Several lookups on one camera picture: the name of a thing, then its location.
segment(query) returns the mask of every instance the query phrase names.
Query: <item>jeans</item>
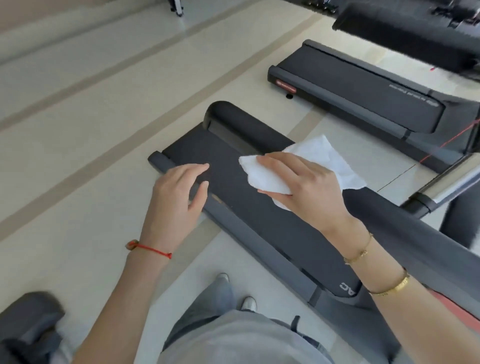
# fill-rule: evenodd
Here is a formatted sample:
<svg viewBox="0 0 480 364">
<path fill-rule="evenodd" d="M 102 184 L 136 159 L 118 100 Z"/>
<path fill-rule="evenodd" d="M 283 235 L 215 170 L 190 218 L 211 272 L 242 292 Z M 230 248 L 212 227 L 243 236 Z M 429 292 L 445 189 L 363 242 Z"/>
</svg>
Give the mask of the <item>jeans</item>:
<svg viewBox="0 0 480 364">
<path fill-rule="evenodd" d="M 190 331 L 214 321 L 228 311 L 236 309 L 237 300 L 231 284 L 227 282 L 226 279 L 217 278 L 212 284 L 205 288 L 202 293 L 200 293 L 187 311 L 185 311 L 182 317 L 176 322 L 165 340 L 162 351 L 166 350 L 176 340 L 180 339 L 183 335 L 188 334 Z M 272 319 L 272 321 L 296 332 L 334 364 L 333 359 L 322 344 L 297 332 L 296 327 L 299 319 L 300 317 L 296 316 L 291 325 L 276 319 Z"/>
</svg>

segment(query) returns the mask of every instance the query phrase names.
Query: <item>bracelet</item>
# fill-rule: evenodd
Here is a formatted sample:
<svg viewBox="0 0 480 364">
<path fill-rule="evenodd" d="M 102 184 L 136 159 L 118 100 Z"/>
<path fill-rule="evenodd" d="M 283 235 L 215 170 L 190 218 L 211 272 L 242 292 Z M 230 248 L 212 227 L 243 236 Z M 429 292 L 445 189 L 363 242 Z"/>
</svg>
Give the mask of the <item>bracelet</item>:
<svg viewBox="0 0 480 364">
<path fill-rule="evenodd" d="M 367 255 L 367 248 L 368 246 L 370 245 L 370 242 L 372 241 L 372 238 L 373 238 L 373 234 L 371 232 L 369 232 L 370 234 L 370 238 L 368 240 L 368 243 L 367 245 L 365 246 L 365 249 L 363 249 L 361 252 L 360 252 L 360 255 L 357 256 L 356 258 L 353 258 L 353 259 L 347 259 L 347 258 L 343 258 L 344 262 L 346 265 L 350 266 L 352 265 L 352 263 L 355 263 L 357 260 L 360 260 L 360 258 L 362 258 L 363 256 Z"/>
<path fill-rule="evenodd" d="M 168 259 L 172 258 L 172 253 L 164 253 L 164 252 L 161 252 L 157 249 L 151 248 L 149 246 L 141 245 L 141 244 L 138 243 L 138 240 L 136 240 L 136 239 L 128 242 L 127 245 L 125 245 L 125 248 L 127 248 L 130 251 L 135 249 L 135 248 L 142 248 L 142 249 L 150 250 L 151 252 L 155 252 L 157 254 L 166 256 Z"/>
<path fill-rule="evenodd" d="M 407 272 L 407 270 L 405 268 L 403 268 L 403 271 L 405 272 L 405 276 L 403 277 L 402 281 L 397 284 L 395 287 L 385 291 L 385 292 L 381 292 L 381 293 L 372 293 L 372 292 L 369 292 L 371 296 L 373 297 L 383 297 L 383 296 L 386 296 L 386 295 L 389 295 L 391 293 L 394 293 L 394 292 L 398 292 L 400 290 L 402 290 L 407 284 L 408 284 L 408 281 L 410 280 L 410 277 L 411 275 Z"/>
</svg>

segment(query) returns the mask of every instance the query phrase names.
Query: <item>gray shirt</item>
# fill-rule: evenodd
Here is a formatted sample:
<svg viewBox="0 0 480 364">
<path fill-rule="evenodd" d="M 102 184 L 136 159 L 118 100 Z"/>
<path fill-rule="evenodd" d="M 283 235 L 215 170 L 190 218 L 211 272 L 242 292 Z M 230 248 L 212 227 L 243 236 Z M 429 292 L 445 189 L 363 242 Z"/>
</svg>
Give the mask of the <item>gray shirt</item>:
<svg viewBox="0 0 480 364">
<path fill-rule="evenodd" d="M 263 315 L 230 311 L 184 335 L 163 353 L 159 364 L 330 364 L 293 331 Z"/>
</svg>

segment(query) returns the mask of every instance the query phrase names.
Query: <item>hand holding white cloth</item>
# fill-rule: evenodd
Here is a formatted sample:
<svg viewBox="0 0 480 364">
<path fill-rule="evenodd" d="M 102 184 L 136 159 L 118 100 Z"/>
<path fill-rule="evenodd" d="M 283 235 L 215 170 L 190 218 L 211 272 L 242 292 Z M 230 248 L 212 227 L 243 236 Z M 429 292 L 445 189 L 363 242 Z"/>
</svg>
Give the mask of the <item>hand holding white cloth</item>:
<svg viewBox="0 0 480 364">
<path fill-rule="evenodd" d="M 340 189 L 359 190 L 367 183 L 357 175 L 341 155 L 333 149 L 325 135 L 293 144 L 285 148 L 284 152 L 303 157 L 310 162 L 317 163 L 333 171 L 340 185 Z M 291 194 L 288 186 L 274 172 L 257 162 L 256 156 L 240 157 L 239 163 L 248 175 L 248 183 L 259 190 Z M 275 205 L 288 210 L 283 204 L 274 200 Z"/>
</svg>

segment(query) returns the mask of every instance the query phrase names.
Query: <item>red bracelet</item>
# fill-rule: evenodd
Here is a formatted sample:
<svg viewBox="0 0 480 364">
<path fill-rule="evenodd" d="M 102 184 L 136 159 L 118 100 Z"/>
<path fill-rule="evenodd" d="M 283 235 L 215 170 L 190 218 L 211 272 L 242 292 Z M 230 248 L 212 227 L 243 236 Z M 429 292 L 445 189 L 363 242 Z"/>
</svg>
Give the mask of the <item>red bracelet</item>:
<svg viewBox="0 0 480 364">
<path fill-rule="evenodd" d="M 133 250 L 135 248 L 143 248 L 143 249 L 146 249 L 146 250 L 150 250 L 151 252 L 155 252 L 157 254 L 160 254 L 160 255 L 163 255 L 163 256 L 166 256 L 168 259 L 171 259 L 172 258 L 172 253 L 164 253 L 164 252 L 161 252 L 157 249 L 154 249 L 154 248 L 151 248 L 149 246 L 146 246 L 146 245 L 141 245 L 138 243 L 138 240 L 132 240 L 131 242 L 128 242 L 127 245 L 125 245 L 125 247 L 128 249 L 128 250 Z"/>
</svg>

